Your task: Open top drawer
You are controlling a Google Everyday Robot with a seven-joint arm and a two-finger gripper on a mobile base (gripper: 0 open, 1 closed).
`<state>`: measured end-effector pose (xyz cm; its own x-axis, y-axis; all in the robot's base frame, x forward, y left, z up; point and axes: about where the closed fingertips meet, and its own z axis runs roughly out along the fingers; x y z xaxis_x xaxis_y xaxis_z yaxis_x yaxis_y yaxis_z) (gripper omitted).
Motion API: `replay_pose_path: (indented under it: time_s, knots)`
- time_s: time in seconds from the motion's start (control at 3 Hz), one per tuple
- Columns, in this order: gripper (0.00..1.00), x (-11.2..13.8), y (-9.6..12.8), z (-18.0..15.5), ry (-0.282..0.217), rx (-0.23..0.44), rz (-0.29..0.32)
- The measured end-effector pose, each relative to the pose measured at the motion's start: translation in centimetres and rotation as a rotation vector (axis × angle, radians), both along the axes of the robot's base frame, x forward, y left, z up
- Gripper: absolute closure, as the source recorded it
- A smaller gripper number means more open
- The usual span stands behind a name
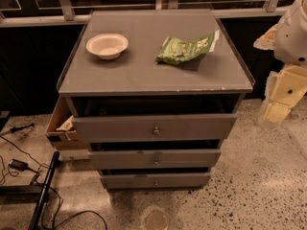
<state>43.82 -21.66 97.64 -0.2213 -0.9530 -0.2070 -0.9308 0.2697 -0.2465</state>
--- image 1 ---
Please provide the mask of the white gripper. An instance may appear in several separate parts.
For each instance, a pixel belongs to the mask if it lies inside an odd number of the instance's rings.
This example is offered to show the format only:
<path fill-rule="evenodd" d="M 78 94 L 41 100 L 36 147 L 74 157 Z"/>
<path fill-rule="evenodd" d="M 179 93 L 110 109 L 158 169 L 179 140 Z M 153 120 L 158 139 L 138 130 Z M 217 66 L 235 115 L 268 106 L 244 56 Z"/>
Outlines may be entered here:
<path fill-rule="evenodd" d="M 281 123 L 307 93 L 307 68 L 302 67 L 307 65 L 307 0 L 295 0 L 277 25 L 254 41 L 253 47 L 274 48 L 274 56 L 286 63 L 279 73 L 271 73 L 266 86 L 269 102 L 264 118 Z"/>

